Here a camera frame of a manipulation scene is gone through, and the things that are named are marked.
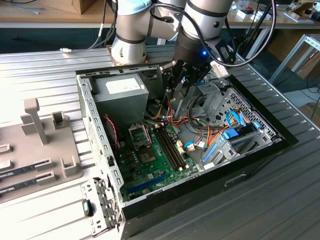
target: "red wire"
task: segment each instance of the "red wire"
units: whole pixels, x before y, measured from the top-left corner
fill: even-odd
[[[118,151],[118,137],[117,137],[117,131],[116,131],[116,126],[114,123],[106,116],[103,117],[104,119],[108,120],[108,122],[112,125],[113,131],[114,131],[114,136],[115,136],[115,151]]]

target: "wooden desk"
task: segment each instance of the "wooden desk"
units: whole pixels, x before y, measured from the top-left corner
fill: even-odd
[[[40,14],[34,14],[0,1],[0,28],[99,28],[104,0],[96,0],[83,14],[75,14],[59,9],[42,6],[40,2],[25,4],[23,7],[39,8]],[[114,14],[107,6],[105,27],[110,27]]]
[[[46,7],[47,10],[40,10],[40,14],[34,14],[13,7],[10,3],[0,1],[0,28],[98,28],[101,22],[102,8],[104,0],[96,0],[82,15],[59,9]],[[42,7],[40,2],[26,4],[25,7]],[[108,6],[106,10],[106,27],[109,27],[114,19],[114,14]],[[237,16],[237,11],[233,10],[228,14],[228,21],[231,28],[248,29],[252,20],[242,19]],[[261,25],[266,29],[271,25],[271,20],[265,20]],[[284,11],[277,13],[278,29],[320,29],[320,23],[296,23],[284,16]]]

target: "metal workbench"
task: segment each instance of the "metal workbench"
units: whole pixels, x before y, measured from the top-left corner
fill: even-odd
[[[150,61],[170,60],[172,50],[166,45],[148,47]],[[38,98],[42,118],[64,111],[71,119],[84,171],[82,178],[0,204],[1,239],[91,238],[79,185],[98,173],[81,120],[75,70],[110,66],[104,49],[0,55],[0,126],[20,121],[18,111],[27,98]],[[133,240],[319,239],[320,130],[251,67],[232,73],[299,143],[249,180]],[[97,239],[113,240],[115,234],[110,231]]]

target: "connector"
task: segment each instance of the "connector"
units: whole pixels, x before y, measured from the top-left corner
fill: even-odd
[[[60,48],[59,50],[60,50],[61,52],[64,52],[64,53],[71,53],[71,52],[72,52],[72,49],[66,48],[66,47]]]

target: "dark floor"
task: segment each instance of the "dark floor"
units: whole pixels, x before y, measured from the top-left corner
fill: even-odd
[[[0,34],[0,54],[54,51],[59,48],[84,49],[89,47],[96,39],[98,29],[74,28],[74,29],[44,29],[44,28],[4,28]],[[243,29],[233,29],[232,34],[239,37],[244,34]],[[221,38],[229,43],[230,37],[226,29],[220,34]],[[157,39],[148,37],[148,45],[156,45]],[[253,66],[269,79],[281,62],[268,51],[263,51],[254,61]],[[312,79],[312,85],[319,84],[320,79]],[[307,87],[306,80],[286,68],[279,77],[277,88],[282,93],[292,92]]]

